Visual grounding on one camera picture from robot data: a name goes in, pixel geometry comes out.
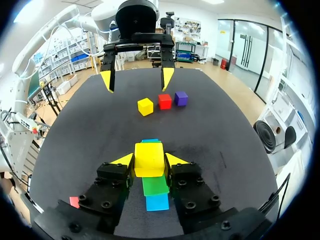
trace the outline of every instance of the blue block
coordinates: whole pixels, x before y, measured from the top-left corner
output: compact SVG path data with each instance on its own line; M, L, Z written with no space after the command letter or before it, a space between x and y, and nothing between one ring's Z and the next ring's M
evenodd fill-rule
M163 211L169 209L168 194L158 194L153 196L146 196L146 210L150 211Z
M158 138L153 138L153 139L142 139L141 143L154 143L154 142L158 142L159 139Z
M178 107L186 106L188 95L184 91L177 91L174 95L174 102Z

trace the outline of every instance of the purple cube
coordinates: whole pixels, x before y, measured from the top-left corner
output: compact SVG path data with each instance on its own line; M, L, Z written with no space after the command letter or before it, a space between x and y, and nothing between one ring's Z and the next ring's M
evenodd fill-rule
M174 95L174 102L178 107L186 106L188 95L184 91L177 91Z

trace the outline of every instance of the trash can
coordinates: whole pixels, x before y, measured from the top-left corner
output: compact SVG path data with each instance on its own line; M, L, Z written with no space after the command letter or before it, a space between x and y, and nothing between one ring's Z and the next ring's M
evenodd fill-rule
M212 62L213 62L214 66L219 66L219 60L218 59L213 58L212 60L213 60Z

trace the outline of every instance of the yellow cube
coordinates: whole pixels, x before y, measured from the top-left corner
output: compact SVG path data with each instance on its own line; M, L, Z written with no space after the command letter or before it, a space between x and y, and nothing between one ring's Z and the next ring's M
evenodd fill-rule
M140 178L161 177L165 171L164 146L160 142L136 143L134 172Z
M154 103L149 98L138 101L138 110L142 116L147 116L154 112Z

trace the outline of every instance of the desk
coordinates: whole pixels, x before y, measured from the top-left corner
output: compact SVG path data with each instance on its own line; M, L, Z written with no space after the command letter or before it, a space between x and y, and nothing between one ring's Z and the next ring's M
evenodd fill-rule
M157 138L165 152L195 161L221 208L259 208L277 189L265 149L246 117L207 75L176 68L167 93L188 94L186 107L160 111L161 69L115 73L115 92L100 75L91 76L62 109L42 145L33 170L30 195L43 209L58 199L82 194L102 162L133 153L135 143ZM143 117L137 101L149 98L154 113ZM141 178L135 178L115 234L136 238L182 234L170 200L167 211L146 212ZM269 213L277 217L277 206Z

